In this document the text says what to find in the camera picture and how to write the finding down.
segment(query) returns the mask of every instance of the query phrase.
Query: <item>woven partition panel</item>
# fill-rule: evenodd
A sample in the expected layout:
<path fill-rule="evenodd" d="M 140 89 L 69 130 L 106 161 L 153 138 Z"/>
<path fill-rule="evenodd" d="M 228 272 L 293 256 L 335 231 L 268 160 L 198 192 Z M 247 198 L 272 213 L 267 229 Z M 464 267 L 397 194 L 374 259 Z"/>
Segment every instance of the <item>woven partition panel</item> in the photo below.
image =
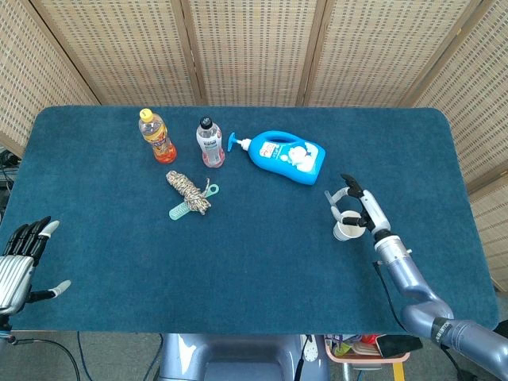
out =
<path fill-rule="evenodd" d="M 97 103 L 26 6 L 18 0 L 0 2 L 0 144 L 17 155 L 46 106 Z"/>
<path fill-rule="evenodd" d="M 508 290 L 508 184 L 471 203 L 492 278 Z"/>
<path fill-rule="evenodd" d="M 310 106 L 396 106 L 468 0 L 337 0 Z"/>
<path fill-rule="evenodd" d="M 315 0 L 190 0 L 212 105 L 294 106 Z"/>
<path fill-rule="evenodd" d="M 467 183 L 508 159 L 508 7 L 498 0 L 417 100 L 452 124 Z"/>
<path fill-rule="evenodd" d="M 194 104 L 169 0 L 36 4 L 103 104 Z"/>

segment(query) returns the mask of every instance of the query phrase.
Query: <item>rope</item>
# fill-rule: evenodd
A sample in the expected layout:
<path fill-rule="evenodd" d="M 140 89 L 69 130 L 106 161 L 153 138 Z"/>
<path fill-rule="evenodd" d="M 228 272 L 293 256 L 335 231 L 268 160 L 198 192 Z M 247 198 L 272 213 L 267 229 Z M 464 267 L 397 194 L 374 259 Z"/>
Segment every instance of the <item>rope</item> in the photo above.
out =
<path fill-rule="evenodd" d="M 202 215 L 211 207 L 205 194 L 210 186 L 210 179 L 206 179 L 206 188 L 201 192 L 184 174 L 177 171 L 169 171 L 166 175 L 167 182 L 183 196 L 183 201 L 193 212 L 198 211 Z"/>

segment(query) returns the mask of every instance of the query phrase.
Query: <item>detergent label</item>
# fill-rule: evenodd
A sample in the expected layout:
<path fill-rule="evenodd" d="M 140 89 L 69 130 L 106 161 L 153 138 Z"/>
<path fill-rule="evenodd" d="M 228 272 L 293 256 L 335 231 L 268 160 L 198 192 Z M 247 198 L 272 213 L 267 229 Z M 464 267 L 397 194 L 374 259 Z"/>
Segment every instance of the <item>detergent label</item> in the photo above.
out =
<path fill-rule="evenodd" d="M 260 149 L 260 156 L 267 158 L 276 158 L 279 153 L 280 145 L 276 143 L 271 143 L 270 141 L 265 141 Z"/>
<path fill-rule="evenodd" d="M 281 152 L 280 159 L 299 171 L 310 172 L 314 169 L 319 149 L 314 144 L 305 142 L 303 145 L 295 145 Z"/>

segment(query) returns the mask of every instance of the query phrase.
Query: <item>black cable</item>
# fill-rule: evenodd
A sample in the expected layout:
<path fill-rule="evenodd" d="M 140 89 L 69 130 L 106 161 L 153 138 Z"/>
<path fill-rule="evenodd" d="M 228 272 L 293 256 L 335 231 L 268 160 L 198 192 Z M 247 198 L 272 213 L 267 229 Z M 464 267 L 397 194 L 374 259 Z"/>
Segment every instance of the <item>black cable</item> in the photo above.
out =
<path fill-rule="evenodd" d="M 143 377 L 143 381 L 146 381 L 148 379 L 148 375 L 150 374 L 150 371 L 152 370 L 153 368 L 153 365 L 156 363 L 157 361 L 157 357 L 159 357 L 159 354 L 160 354 L 160 351 L 162 350 L 162 344 L 164 343 L 164 338 L 163 336 L 159 333 L 159 336 L 160 336 L 160 344 L 159 344 L 159 349 L 157 349 L 157 353 L 156 355 L 153 357 L 153 360 L 152 360 L 152 363 L 150 364 L 150 366 L 148 367 L 148 370 L 146 371 L 144 377 Z"/>
<path fill-rule="evenodd" d="M 300 377 L 302 377 L 302 369 L 303 369 L 303 353 L 305 351 L 305 346 L 307 345 L 307 341 L 309 341 L 310 335 L 307 335 L 305 339 L 305 343 L 303 343 L 302 354 L 300 355 L 300 360 L 298 361 L 298 365 L 296 366 L 296 372 L 294 373 L 294 381 L 300 381 Z"/>
<path fill-rule="evenodd" d="M 160 365 L 157 368 L 155 375 L 153 375 L 152 381 L 159 381 L 159 374 L 160 374 Z"/>
<path fill-rule="evenodd" d="M 16 340 L 15 342 L 13 342 L 13 345 L 33 344 L 33 343 L 51 344 L 51 345 L 55 345 L 56 347 L 58 347 L 61 350 L 63 350 L 65 352 L 65 354 L 69 357 L 69 359 L 72 362 L 72 366 L 74 367 L 74 372 L 76 374 L 76 380 L 77 381 L 81 381 L 81 377 L 79 376 L 78 364 L 76 363 L 76 360 L 75 360 L 74 356 L 62 344 L 57 343 L 56 341 L 53 341 L 53 340 L 45 340 L 45 339 L 21 339 L 21 340 Z"/>
<path fill-rule="evenodd" d="M 94 381 L 90 377 L 90 373 L 88 372 L 87 365 L 85 364 L 85 356 L 83 355 L 83 348 L 81 347 L 81 338 L 79 337 L 79 335 L 80 335 L 80 332 L 78 331 L 76 336 L 78 337 L 78 348 L 79 348 L 79 356 L 81 357 L 81 364 L 83 366 L 83 369 L 85 370 L 85 374 L 87 375 L 88 379 L 90 381 Z"/>
<path fill-rule="evenodd" d="M 6 174 L 6 170 L 4 168 L 4 164 L 2 162 L 0 162 L 0 168 L 2 169 L 2 172 L 3 172 L 3 175 L 4 177 L 6 178 L 6 187 L 7 187 L 7 190 L 9 191 L 9 194 L 10 194 L 10 188 L 9 188 L 9 182 L 12 183 L 12 185 L 14 185 L 14 180 L 12 180 L 7 174 Z"/>
<path fill-rule="evenodd" d="M 394 305 L 393 305 L 393 303 L 391 301 L 391 297 L 390 297 L 390 291 L 388 291 L 388 287 L 384 281 L 383 274 L 381 274 L 381 269 L 379 268 L 379 264 L 377 262 L 373 262 L 372 265 L 374 266 L 375 272 L 378 275 L 379 279 L 381 280 L 381 283 L 383 284 L 384 292 L 387 294 L 388 304 L 390 305 L 391 314 L 394 315 L 394 319 L 397 322 L 397 324 L 400 326 L 400 328 L 402 328 L 406 331 L 406 329 L 404 328 L 404 325 L 402 325 L 402 323 L 400 322 L 400 320 L 397 317 L 397 314 L 395 313 Z"/>
<path fill-rule="evenodd" d="M 441 351 L 443 351 L 444 354 L 450 359 L 450 361 L 452 361 L 453 366 L 457 370 L 457 378 L 459 379 L 459 381 L 464 381 L 464 375 L 462 374 L 462 371 L 459 368 L 459 364 L 455 361 L 455 359 L 452 357 L 452 355 L 450 355 L 448 353 L 448 349 L 445 349 L 445 347 L 443 347 L 443 346 L 440 346 L 440 348 L 441 348 Z"/>

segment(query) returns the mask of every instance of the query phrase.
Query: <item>robotic arm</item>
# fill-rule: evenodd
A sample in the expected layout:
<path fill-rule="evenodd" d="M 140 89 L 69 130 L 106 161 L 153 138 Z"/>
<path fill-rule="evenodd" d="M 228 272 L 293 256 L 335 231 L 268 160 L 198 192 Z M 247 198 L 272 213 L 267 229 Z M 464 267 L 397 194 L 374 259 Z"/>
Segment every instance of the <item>robotic arm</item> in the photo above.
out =
<path fill-rule="evenodd" d="M 508 340 L 473 321 L 455 319 L 450 306 L 432 291 L 421 275 L 411 259 L 411 251 L 391 232 L 390 223 L 372 193 L 363 190 L 353 177 L 342 175 L 342 178 L 347 187 L 333 197 L 326 193 L 333 216 L 344 225 L 365 226 L 372 233 L 375 252 L 386 264 L 398 292 L 416 301 L 402 309 L 404 329 L 438 345 L 454 348 L 493 375 L 508 380 Z M 336 203 L 345 195 L 360 200 L 361 217 L 341 216 Z"/>
<path fill-rule="evenodd" d="M 50 220 L 50 217 L 45 217 L 17 228 L 0 257 L 0 338 L 8 339 L 9 316 L 19 312 L 26 303 L 56 298 L 71 285 L 71 281 L 66 280 L 49 290 L 31 292 L 35 267 L 46 242 L 60 224 Z"/>

